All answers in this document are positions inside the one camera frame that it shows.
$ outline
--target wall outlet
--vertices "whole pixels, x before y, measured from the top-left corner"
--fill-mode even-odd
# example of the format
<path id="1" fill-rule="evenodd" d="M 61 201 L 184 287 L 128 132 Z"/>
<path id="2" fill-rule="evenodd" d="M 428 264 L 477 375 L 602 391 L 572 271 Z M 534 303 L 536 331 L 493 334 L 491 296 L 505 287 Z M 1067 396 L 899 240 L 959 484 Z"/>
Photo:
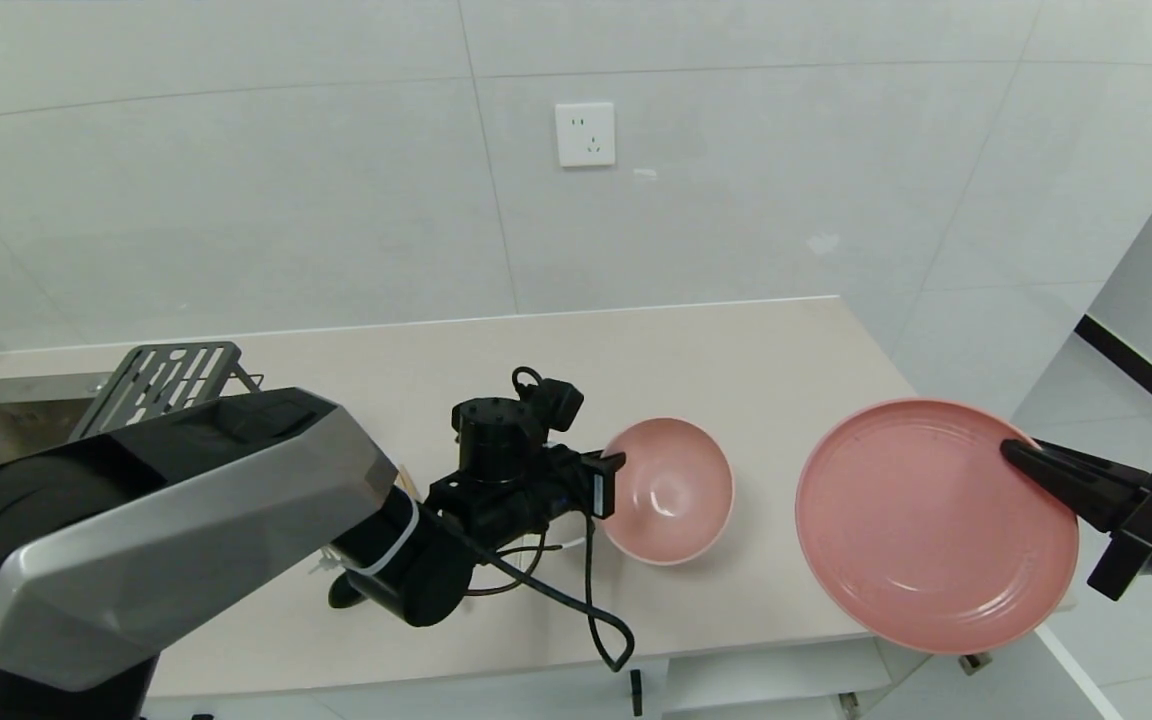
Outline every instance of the wall outlet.
<path id="1" fill-rule="evenodd" d="M 562 167 L 616 164 L 616 109 L 611 103 L 554 105 L 554 127 Z"/>

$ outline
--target countertop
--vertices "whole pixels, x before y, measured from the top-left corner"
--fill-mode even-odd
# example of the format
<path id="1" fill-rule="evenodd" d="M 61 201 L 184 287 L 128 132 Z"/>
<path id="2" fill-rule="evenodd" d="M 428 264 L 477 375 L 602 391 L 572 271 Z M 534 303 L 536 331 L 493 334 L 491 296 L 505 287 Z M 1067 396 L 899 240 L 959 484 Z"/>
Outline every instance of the countertop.
<path id="1" fill-rule="evenodd" d="M 417 486 L 456 465 L 450 408 L 510 396 L 516 365 L 585 393 L 570 432 L 553 435 L 577 450 L 652 416 L 691 420 L 735 469 L 736 507 L 721 541 L 676 568 L 626 559 L 601 537 L 594 545 L 594 602 L 630 624 L 636 655 L 867 634 L 808 569 L 795 491 L 833 424 L 914 392 L 838 297 L 273 333 L 238 346 L 264 387 L 300 386 L 347 407 Z M 129 347 L 0 355 L 0 377 L 109 370 Z M 578 531 L 567 523 L 554 533 Z M 581 560 L 579 550 L 552 553 L 538 577 L 579 596 Z M 470 598 L 440 626 L 412 629 L 369 602 L 331 611 L 334 573 L 311 574 L 314 566 L 301 562 L 165 651 L 151 696 L 300 691 L 598 657 L 584 616 L 526 589 Z M 475 584 L 499 578 L 483 569 Z M 614 655 L 614 632 L 604 638 Z"/>

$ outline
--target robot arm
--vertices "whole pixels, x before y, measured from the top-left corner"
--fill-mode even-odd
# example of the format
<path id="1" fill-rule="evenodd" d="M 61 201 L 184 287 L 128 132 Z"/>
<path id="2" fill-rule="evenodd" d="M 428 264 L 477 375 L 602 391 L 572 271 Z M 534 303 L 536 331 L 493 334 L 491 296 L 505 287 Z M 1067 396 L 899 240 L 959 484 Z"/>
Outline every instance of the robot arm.
<path id="1" fill-rule="evenodd" d="M 429 507 L 342 407 L 296 388 L 0 465 L 0 719 L 137 717 L 161 651 L 328 544 L 357 592 L 414 626 L 450 614 L 477 562 L 521 575 L 493 551 L 563 511 L 611 514 L 623 465 L 550 445 L 581 395 L 531 377 L 518 401 L 453 410 L 461 468 Z M 620 620 L 521 579 L 626 634 L 623 665 Z"/>

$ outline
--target black trim strip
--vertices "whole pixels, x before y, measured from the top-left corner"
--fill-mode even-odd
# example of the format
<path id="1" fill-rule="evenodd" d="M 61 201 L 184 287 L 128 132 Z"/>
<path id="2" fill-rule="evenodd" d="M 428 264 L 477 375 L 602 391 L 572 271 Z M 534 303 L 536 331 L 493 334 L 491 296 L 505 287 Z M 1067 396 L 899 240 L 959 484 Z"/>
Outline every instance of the black trim strip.
<path id="1" fill-rule="evenodd" d="M 1152 363 L 1149 363 L 1146 357 L 1119 340 L 1116 334 L 1112 333 L 1105 325 L 1097 323 L 1092 316 L 1083 314 L 1083 319 L 1079 320 L 1078 327 L 1074 328 L 1074 333 L 1087 341 L 1087 344 L 1094 347 L 1111 363 L 1117 365 L 1129 378 L 1132 378 L 1138 386 L 1146 389 L 1149 395 L 1152 395 Z"/>

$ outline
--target black wire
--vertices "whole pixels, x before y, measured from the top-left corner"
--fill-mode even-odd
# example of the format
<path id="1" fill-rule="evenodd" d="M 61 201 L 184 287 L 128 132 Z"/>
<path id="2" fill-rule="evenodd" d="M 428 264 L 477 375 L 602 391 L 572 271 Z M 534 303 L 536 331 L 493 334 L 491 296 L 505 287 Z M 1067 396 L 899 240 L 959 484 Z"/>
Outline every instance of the black wire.
<path id="1" fill-rule="evenodd" d="M 524 574 L 530 578 L 531 575 L 535 574 L 536 567 L 538 564 L 540 564 L 540 556 L 544 555 L 545 550 L 548 550 L 548 547 L 550 546 L 547 546 L 547 544 L 545 544 L 545 533 L 540 533 L 540 544 L 539 544 L 539 546 L 510 547 L 509 550 L 503 551 L 503 552 L 498 552 L 497 554 L 499 556 L 503 558 L 506 555 L 513 555 L 513 553 L 516 553 L 516 552 L 524 552 L 524 551 L 528 551 L 528 550 L 535 550 L 536 555 L 531 556 L 531 564 L 528 564 L 526 569 L 524 570 Z M 514 588 L 517 588 L 522 583 L 520 583 L 517 579 L 515 579 L 515 582 L 509 583 L 508 585 L 499 585 L 499 588 L 468 589 L 468 591 L 465 591 L 465 597 L 490 597 L 490 596 L 493 596 L 493 594 L 506 593 L 506 592 L 511 591 Z"/>
<path id="2" fill-rule="evenodd" d="M 430 510 L 429 507 L 425 507 L 425 505 L 422 505 L 419 502 L 417 502 L 416 506 L 419 507 L 422 514 L 424 514 L 426 518 L 433 521 L 433 523 L 435 523 L 444 530 L 447 530 L 447 532 L 453 538 L 456 538 L 457 541 L 464 543 L 465 547 L 473 551 L 475 555 L 482 558 L 485 562 L 488 562 L 488 564 L 492 564 L 493 568 L 502 571 L 506 575 L 509 575 L 509 577 L 517 579 L 520 583 L 525 584 L 528 588 L 533 589 L 536 592 L 539 592 L 540 594 L 548 597 L 550 600 L 559 602 L 559 605 L 562 605 L 563 607 L 570 607 L 570 609 L 573 611 L 581 612 L 581 614 L 584 614 L 585 616 L 589 617 L 589 623 L 591 628 L 593 628 L 594 621 L 600 621 L 600 623 L 607 623 L 608 626 L 612 626 L 612 628 L 616 629 L 616 632 L 621 632 L 621 637 L 626 638 L 626 650 L 621 652 L 621 655 L 619 655 L 616 660 L 612 660 L 612 657 L 608 655 L 608 652 L 602 646 L 602 643 L 600 642 L 594 643 L 594 646 L 598 649 L 598 655 L 601 657 L 602 661 L 607 664 L 608 667 L 612 668 L 613 673 L 620 673 L 622 667 L 626 667 L 626 662 L 630 661 L 630 657 L 634 655 L 634 632 L 632 630 L 630 630 L 630 626 L 626 624 L 624 620 L 621 620 L 616 615 L 612 615 L 611 612 L 599 609 L 599 607 L 594 607 L 593 602 L 582 602 L 579 600 L 576 600 L 575 597 L 571 597 L 570 594 L 567 594 L 562 591 L 558 591 L 558 589 L 551 588 L 548 584 L 545 584 L 539 579 L 528 577 L 524 573 L 522 573 L 521 569 L 517 569 L 515 568 L 515 566 L 508 564 L 508 562 L 503 561 L 502 558 L 499 556 L 495 552 L 483 547 L 478 541 L 475 540 L 475 538 L 467 536 L 465 533 L 462 532 L 460 528 L 456 528 L 456 525 L 448 523 L 448 521 L 444 520 L 442 516 L 438 514 L 438 511 Z M 592 544 L 591 539 L 593 539 L 594 521 L 591 520 L 589 515 L 585 516 L 585 521 L 586 521 L 585 544 L 586 546 L 590 546 L 590 544 Z M 586 596 L 591 596 L 593 593 L 593 584 L 591 584 L 590 579 L 591 578 L 590 570 L 593 569 L 593 560 L 594 560 L 593 551 L 591 551 L 590 547 L 585 547 Z"/>

